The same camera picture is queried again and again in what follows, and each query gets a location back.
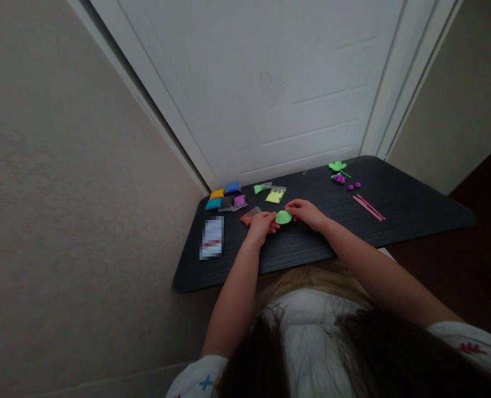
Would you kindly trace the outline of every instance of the white door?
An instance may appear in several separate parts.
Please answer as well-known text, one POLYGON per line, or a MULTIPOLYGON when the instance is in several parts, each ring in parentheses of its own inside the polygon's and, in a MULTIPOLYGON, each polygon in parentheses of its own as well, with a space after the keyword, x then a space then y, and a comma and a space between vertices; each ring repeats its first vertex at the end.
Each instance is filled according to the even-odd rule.
POLYGON ((221 186, 357 156, 403 8, 118 2, 221 186))

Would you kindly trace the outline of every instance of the dark floor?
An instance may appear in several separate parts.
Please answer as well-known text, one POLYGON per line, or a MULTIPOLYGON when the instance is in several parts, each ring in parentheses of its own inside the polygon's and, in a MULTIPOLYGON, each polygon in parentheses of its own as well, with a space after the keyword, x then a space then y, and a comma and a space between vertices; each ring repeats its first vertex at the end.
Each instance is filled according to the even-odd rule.
POLYGON ((455 313, 491 333, 491 155, 450 197, 476 214, 473 227, 387 250, 455 313))

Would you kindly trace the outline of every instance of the beige wall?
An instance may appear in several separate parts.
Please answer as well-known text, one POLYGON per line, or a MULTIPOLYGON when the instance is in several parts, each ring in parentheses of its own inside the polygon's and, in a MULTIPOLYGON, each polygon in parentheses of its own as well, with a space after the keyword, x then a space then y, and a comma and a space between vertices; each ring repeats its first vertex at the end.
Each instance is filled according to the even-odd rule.
POLYGON ((463 2, 388 159, 445 194, 491 153, 490 15, 463 2))
POLYGON ((0 0, 0 396, 195 359, 202 196, 66 2, 0 0))

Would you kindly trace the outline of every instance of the table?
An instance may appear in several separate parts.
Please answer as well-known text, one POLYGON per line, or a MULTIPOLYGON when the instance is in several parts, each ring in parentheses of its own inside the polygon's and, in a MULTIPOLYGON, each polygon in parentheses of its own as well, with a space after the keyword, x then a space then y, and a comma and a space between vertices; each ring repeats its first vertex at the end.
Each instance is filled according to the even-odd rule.
MULTIPOLYGON (((314 203, 328 217, 380 248, 406 240, 471 226, 476 217, 465 206, 442 195, 431 187, 374 156, 345 160, 344 171, 353 179, 340 185, 333 180, 327 166, 288 174, 272 179, 273 185, 285 186, 281 204, 266 202, 269 190, 255 195, 253 185, 242 188, 248 206, 236 212, 205 211, 208 196, 201 200, 181 259, 173 287, 179 293, 221 285, 233 265, 248 228, 239 220, 259 206, 262 211, 279 211, 292 199, 314 203), (360 189, 349 192, 347 186, 359 181, 360 189), (359 193, 387 219, 379 222, 352 196, 359 193), (200 243, 205 220, 224 216, 223 255, 200 260, 200 243)), ((313 261, 335 258, 336 255, 317 232, 302 222, 282 225, 276 234, 269 234, 260 251, 260 274, 280 271, 313 261)))

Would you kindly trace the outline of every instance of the pink tool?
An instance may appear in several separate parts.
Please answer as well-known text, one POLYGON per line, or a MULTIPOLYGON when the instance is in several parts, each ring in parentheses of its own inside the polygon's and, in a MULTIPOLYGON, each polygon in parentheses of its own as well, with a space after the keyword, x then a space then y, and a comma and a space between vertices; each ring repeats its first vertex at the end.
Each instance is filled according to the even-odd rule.
POLYGON ((382 222, 382 217, 379 216, 378 214, 376 214, 374 211, 371 210, 371 208, 369 206, 367 206, 367 204, 362 200, 360 199, 359 197, 356 197, 356 196, 353 196, 352 197, 355 201, 357 201, 360 205, 363 206, 363 208, 365 208, 369 213, 371 213, 372 215, 374 215, 378 221, 382 222))
POLYGON ((368 202, 368 201, 366 201, 366 200, 365 200, 365 199, 362 197, 362 195, 359 195, 359 194, 358 194, 358 195, 356 195, 356 196, 358 196, 358 197, 359 197, 361 200, 363 200, 363 201, 365 202, 365 204, 366 204, 367 206, 369 206, 369 207, 371 208, 371 210, 372 210, 372 211, 374 211, 376 214, 378 214, 379 216, 381 216, 381 218, 382 218, 382 219, 385 219, 385 217, 384 217, 384 216, 382 216, 382 215, 381 215, 381 214, 378 212, 378 210, 376 210, 376 209, 375 209, 373 206, 371 206, 371 205, 369 204, 369 202, 368 202))

